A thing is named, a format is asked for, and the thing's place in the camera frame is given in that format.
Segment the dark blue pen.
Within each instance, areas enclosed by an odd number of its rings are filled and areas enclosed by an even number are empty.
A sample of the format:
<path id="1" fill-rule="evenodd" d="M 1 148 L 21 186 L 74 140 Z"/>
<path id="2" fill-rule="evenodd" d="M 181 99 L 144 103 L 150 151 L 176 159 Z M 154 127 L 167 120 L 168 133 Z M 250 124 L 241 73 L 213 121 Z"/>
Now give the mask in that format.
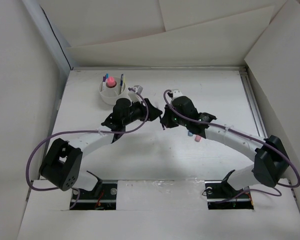
<path id="1" fill-rule="evenodd" d="M 119 83 L 119 95 L 122 94 L 123 84 L 124 84 L 124 74 L 121 74 L 121 76 L 120 76 L 120 83 Z"/>

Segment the pink capped clear bottle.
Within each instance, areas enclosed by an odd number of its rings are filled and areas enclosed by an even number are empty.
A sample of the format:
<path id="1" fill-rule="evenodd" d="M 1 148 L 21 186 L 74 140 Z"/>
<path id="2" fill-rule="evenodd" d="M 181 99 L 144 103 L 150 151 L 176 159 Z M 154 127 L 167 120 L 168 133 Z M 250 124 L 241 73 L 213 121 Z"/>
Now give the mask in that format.
<path id="1" fill-rule="evenodd" d="M 116 87 L 116 85 L 116 79 L 113 76 L 109 76 L 106 80 L 106 87 L 110 89 Z"/>

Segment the purple capped white marker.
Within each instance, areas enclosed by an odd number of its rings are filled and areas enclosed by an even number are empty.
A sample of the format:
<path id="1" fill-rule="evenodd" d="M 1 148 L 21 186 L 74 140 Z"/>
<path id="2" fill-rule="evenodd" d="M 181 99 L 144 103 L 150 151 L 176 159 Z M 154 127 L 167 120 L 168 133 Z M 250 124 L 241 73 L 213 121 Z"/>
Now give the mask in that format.
<path id="1" fill-rule="evenodd" d="M 107 81 L 106 81 L 106 79 L 105 79 L 105 75 L 103 76 L 103 78 L 102 78 L 102 88 L 101 88 L 101 91 L 103 92 L 104 90 L 105 90 L 105 88 L 106 88 L 106 84 L 107 84 Z"/>

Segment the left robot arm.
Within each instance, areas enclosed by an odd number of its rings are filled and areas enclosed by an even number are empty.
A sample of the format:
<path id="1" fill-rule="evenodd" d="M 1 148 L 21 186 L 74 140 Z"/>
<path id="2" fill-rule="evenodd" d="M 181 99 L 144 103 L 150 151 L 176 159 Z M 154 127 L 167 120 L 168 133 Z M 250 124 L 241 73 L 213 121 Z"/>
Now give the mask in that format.
<path id="1" fill-rule="evenodd" d="M 71 188 L 84 190 L 88 197 L 97 198 L 102 191 L 102 180 L 92 173 L 80 170 L 83 158 L 116 142 L 126 131 L 127 125 L 135 121 L 152 122 L 162 114 L 147 98 L 142 102 L 120 98 L 96 133 L 86 133 L 70 141 L 61 138 L 54 140 L 39 173 L 62 191 Z"/>

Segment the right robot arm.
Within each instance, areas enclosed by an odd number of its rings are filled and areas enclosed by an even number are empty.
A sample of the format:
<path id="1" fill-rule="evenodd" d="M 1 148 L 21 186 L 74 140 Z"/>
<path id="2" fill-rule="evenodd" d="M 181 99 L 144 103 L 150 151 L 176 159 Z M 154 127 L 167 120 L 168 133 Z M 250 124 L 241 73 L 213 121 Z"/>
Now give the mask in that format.
<path id="1" fill-rule="evenodd" d="M 191 134 L 223 144 L 247 157 L 252 163 L 242 169 L 233 169 L 221 180 L 220 188 L 227 197 L 233 197 L 244 188 L 264 185 L 278 186 L 283 173 L 289 167 L 288 156 L 281 140 L 276 136 L 262 138 L 222 124 L 217 117 L 198 112 L 190 98 L 184 95 L 166 100 L 161 123 L 168 129 L 185 127 Z"/>

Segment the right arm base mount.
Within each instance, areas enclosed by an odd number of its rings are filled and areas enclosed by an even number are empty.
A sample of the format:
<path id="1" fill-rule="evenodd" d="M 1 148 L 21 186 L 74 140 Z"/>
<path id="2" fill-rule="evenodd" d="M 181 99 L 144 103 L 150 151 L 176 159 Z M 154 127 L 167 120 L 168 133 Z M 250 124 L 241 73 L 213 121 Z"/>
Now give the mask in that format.
<path id="1" fill-rule="evenodd" d="M 228 183 L 228 179 L 234 170 L 230 171 L 222 180 L 205 181 L 205 189 L 202 196 L 207 200 L 209 210 L 254 210 L 250 193 L 236 195 L 244 190 L 235 190 Z"/>

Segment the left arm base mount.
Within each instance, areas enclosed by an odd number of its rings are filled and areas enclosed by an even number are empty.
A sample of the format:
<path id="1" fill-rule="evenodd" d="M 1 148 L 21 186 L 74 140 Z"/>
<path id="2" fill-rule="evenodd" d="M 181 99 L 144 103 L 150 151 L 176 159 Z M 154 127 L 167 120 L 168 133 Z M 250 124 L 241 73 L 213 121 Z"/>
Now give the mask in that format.
<path id="1" fill-rule="evenodd" d="M 93 210 L 93 211 L 112 211 L 117 208 L 118 181 L 104 181 L 99 193 L 93 193 L 84 189 L 72 190 L 69 203 L 70 210 Z"/>

